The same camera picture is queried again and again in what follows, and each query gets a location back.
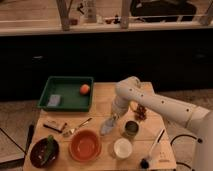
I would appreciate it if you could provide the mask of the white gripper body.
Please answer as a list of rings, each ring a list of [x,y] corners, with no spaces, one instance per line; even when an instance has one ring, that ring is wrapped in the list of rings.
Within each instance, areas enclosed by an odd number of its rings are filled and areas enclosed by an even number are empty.
[[[116,96],[111,103],[111,115],[114,120],[118,120],[120,117],[128,112],[130,102],[119,96]]]

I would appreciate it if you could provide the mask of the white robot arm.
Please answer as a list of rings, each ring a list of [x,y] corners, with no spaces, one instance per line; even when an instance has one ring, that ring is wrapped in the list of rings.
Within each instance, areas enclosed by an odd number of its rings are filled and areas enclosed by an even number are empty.
[[[141,81],[135,76],[116,83],[115,98],[111,105],[112,113],[119,117],[126,114],[131,101],[194,133],[199,141],[195,146],[192,170],[213,171],[213,110],[149,93],[142,88]]]

